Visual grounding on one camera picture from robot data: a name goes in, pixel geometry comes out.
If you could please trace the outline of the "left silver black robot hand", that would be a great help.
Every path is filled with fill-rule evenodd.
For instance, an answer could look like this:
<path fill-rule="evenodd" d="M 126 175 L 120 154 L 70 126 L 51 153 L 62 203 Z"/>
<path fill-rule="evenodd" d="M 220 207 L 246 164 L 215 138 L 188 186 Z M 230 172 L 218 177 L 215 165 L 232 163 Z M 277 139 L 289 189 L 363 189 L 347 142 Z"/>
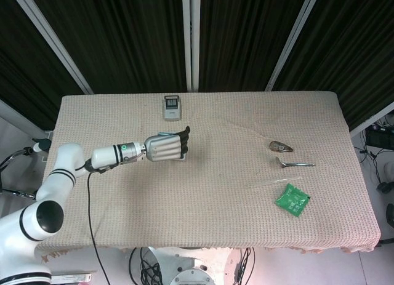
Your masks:
<path fill-rule="evenodd" d="M 188 153 L 190 127 L 183 131 L 148 137 L 145 140 L 146 157 L 152 162 L 182 160 Z"/>

